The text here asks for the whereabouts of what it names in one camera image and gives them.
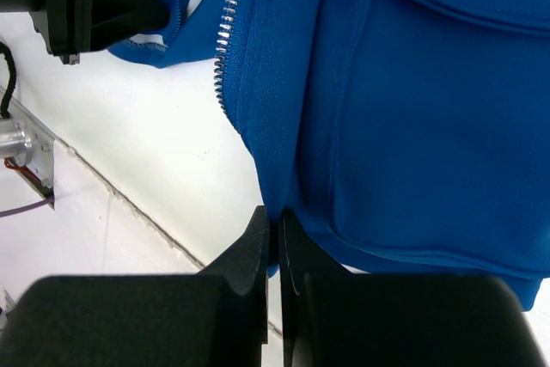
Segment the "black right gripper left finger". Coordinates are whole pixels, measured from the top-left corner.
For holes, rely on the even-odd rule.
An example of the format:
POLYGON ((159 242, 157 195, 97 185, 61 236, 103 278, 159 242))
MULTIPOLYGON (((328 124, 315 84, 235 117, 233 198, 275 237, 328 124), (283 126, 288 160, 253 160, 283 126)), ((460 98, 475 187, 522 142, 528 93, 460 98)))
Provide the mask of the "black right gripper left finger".
POLYGON ((23 294, 4 366, 258 366, 267 341, 270 222, 194 274, 58 276, 23 294))

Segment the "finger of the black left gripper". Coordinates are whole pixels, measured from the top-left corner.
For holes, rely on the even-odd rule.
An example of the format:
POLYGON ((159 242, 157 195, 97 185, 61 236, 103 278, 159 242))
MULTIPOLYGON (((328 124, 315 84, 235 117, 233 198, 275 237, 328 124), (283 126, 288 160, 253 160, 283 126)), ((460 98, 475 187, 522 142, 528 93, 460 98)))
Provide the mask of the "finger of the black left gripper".
POLYGON ((167 25, 168 10, 158 0, 92 0, 89 50, 105 50, 167 25))

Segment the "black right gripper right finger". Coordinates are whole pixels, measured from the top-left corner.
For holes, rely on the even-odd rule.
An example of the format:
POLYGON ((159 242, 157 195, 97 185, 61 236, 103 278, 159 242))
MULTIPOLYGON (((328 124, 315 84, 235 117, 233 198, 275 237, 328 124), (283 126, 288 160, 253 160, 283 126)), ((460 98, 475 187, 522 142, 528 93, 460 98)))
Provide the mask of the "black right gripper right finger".
POLYGON ((499 279, 364 274, 278 222, 287 366, 542 366, 519 303, 499 279))

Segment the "blue zip-up vest jacket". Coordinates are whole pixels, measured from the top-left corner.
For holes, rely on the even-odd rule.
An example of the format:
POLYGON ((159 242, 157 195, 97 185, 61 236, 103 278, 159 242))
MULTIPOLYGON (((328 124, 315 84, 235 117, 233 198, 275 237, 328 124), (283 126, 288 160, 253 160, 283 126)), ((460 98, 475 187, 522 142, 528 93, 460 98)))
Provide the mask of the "blue zip-up vest jacket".
POLYGON ((549 0, 159 0, 169 24, 111 48, 214 58, 222 110, 272 220, 340 263, 549 276, 549 0))

